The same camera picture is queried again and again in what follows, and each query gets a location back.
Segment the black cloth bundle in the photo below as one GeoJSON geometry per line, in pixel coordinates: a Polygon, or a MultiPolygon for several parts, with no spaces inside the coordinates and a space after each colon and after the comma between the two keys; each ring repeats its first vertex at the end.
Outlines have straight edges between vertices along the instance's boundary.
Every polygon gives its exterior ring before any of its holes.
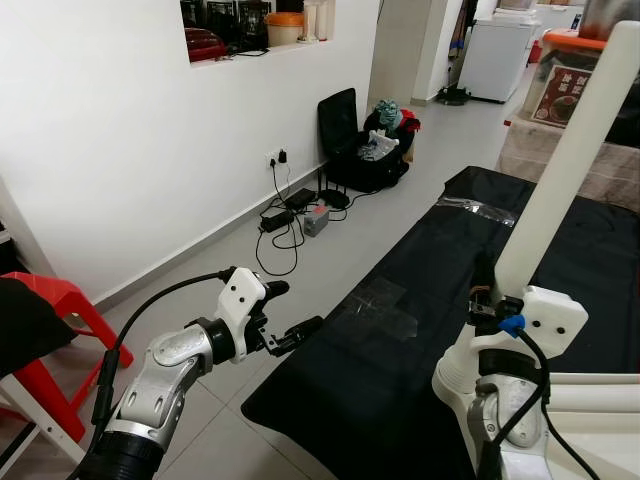
{"type": "Polygon", "coordinates": [[[76,337],[28,285],[0,278],[0,378],[68,346],[76,337]]]}

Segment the orange lidded tub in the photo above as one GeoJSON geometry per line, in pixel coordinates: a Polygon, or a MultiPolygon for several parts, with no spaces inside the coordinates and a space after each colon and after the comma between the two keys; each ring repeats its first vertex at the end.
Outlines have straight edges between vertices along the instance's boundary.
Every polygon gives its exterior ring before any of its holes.
{"type": "Polygon", "coordinates": [[[275,47],[297,44],[305,32],[305,14],[300,12],[274,12],[266,14],[268,46],[275,47]]]}

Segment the grey box device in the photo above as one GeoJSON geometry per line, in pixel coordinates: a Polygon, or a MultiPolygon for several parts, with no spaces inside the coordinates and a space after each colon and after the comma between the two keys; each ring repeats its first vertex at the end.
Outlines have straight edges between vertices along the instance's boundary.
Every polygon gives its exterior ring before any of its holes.
{"type": "Polygon", "coordinates": [[[329,223],[330,212],[332,210],[325,205],[307,206],[300,215],[302,232],[308,237],[319,236],[321,230],[329,223]]]}

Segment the clear tape cross patch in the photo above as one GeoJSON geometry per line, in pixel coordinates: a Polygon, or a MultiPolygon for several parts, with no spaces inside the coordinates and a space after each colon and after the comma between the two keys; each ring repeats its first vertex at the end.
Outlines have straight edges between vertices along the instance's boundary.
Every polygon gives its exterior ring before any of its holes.
{"type": "Polygon", "coordinates": [[[383,334],[404,340],[415,338],[419,321],[401,307],[404,288],[375,276],[358,284],[340,303],[340,325],[357,337],[383,334]]]}

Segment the black power adapter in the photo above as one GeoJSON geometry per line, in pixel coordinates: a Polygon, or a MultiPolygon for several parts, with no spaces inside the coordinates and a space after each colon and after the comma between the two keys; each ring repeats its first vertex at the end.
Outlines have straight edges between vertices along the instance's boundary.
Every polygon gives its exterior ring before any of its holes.
{"type": "Polygon", "coordinates": [[[300,188],[283,198],[283,206],[289,210],[301,210],[316,200],[317,193],[310,188],[300,188]]]}
{"type": "Polygon", "coordinates": [[[288,207],[276,212],[261,212],[259,220],[259,230],[262,233],[275,232],[282,228],[287,228],[296,218],[296,212],[288,207]]]}

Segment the dark red round pot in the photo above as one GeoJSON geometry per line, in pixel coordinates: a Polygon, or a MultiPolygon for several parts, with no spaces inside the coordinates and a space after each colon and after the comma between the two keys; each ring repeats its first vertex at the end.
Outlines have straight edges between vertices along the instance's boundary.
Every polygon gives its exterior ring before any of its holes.
{"type": "Polygon", "coordinates": [[[186,28],[188,59],[196,61],[214,60],[228,55],[228,46],[210,29],[186,28]]]}

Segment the black fabric bag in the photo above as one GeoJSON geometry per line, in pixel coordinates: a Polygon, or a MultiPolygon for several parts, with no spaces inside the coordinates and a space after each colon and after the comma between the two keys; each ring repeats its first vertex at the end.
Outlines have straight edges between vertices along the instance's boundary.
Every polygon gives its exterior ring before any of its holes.
{"type": "Polygon", "coordinates": [[[325,177],[338,186],[357,189],[358,192],[376,193],[380,189],[396,186],[402,175],[410,169],[413,137],[415,133],[397,129],[394,131],[399,141],[394,150],[380,160],[362,159],[358,150],[369,142],[370,131],[361,131],[337,147],[325,147],[325,177]]]}

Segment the black mesh item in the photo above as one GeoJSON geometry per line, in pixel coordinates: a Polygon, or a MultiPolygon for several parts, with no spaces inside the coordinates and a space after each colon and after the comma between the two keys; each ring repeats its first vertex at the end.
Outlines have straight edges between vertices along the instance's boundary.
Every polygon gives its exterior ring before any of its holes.
{"type": "Polygon", "coordinates": [[[268,51],[266,15],[273,5],[266,0],[205,0],[204,27],[214,32],[228,52],[268,51]]]}

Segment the black tablecloth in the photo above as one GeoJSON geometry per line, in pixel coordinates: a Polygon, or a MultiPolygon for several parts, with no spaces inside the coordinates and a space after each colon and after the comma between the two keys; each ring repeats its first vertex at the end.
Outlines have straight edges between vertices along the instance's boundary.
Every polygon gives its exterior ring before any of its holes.
{"type": "MultiPolygon", "coordinates": [[[[357,337],[340,325],[342,300],[323,326],[282,361],[302,353],[337,362],[340,379],[379,387],[370,407],[360,406],[351,396],[338,399],[340,410],[352,410],[361,426],[335,447],[269,428],[288,436],[340,480],[468,479],[466,452],[460,462],[448,461],[443,448],[429,443],[429,420],[408,425],[390,419],[390,413],[404,407],[402,394],[413,398],[433,394],[430,379],[436,362],[466,323],[474,257],[486,251],[495,259],[509,237],[509,228],[498,221],[457,207],[438,207],[436,201],[430,197],[428,211],[358,283],[381,276],[401,285],[399,306],[419,321],[416,337],[397,340],[376,333],[357,337]]],[[[568,294],[589,315],[567,351],[550,361],[553,372],[637,371],[639,241],[636,212],[584,197],[573,200],[532,276],[532,284],[568,294]]],[[[252,394],[242,404],[243,416],[268,428],[244,412],[252,394]]]]}

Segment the white stacked cups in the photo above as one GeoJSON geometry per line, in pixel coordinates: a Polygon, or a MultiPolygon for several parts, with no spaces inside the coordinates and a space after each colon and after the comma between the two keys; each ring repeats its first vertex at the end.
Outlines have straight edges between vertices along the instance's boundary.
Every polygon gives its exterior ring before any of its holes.
{"type": "Polygon", "coordinates": [[[334,0],[302,0],[303,33],[301,44],[319,44],[332,35],[334,0]]]}

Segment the red floor object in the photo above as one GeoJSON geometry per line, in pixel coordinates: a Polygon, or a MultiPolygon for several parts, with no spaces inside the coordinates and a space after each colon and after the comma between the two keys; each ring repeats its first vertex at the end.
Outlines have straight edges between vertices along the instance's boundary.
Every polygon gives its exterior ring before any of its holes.
{"type": "MultiPolygon", "coordinates": [[[[114,347],[118,340],[118,334],[106,323],[96,307],[84,296],[77,285],[68,280],[22,273],[22,271],[12,271],[12,273],[0,275],[0,278],[13,278],[28,285],[38,296],[50,303],[55,314],[72,328],[77,337],[99,339],[105,347],[114,347]]],[[[65,396],[59,385],[52,380],[52,374],[42,364],[41,358],[10,375],[15,376],[19,384],[22,384],[23,388],[26,388],[27,392],[36,399],[38,406],[44,408],[55,424],[74,442],[82,442],[86,434],[86,425],[78,416],[78,411],[87,401],[88,394],[102,370],[104,366],[97,364],[90,375],[83,380],[77,392],[70,397],[65,396]]]]}

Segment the black plastic bag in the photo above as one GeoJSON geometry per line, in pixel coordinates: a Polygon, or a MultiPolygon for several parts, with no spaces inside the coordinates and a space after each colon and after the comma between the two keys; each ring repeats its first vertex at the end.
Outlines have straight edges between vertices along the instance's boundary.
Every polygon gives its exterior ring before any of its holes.
{"type": "Polygon", "coordinates": [[[613,145],[640,147],[640,78],[636,77],[631,90],[617,111],[605,142],[613,145]]]}

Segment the white plastic wrapper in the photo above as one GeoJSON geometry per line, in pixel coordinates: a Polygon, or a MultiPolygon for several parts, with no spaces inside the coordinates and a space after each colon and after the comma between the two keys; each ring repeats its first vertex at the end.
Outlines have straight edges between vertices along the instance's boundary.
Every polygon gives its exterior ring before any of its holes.
{"type": "Polygon", "coordinates": [[[371,131],[367,133],[366,145],[358,150],[362,160],[367,163],[376,163],[381,161],[385,156],[392,154],[399,146],[399,140],[385,136],[383,131],[371,131]]]}

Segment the white cabinet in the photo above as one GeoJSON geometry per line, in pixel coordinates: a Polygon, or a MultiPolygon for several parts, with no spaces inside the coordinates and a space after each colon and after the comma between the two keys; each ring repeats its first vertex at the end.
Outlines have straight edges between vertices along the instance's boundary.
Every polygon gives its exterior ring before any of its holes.
{"type": "Polygon", "coordinates": [[[524,76],[540,28],[538,20],[527,15],[476,20],[458,87],[474,100],[507,102],[524,76]]]}

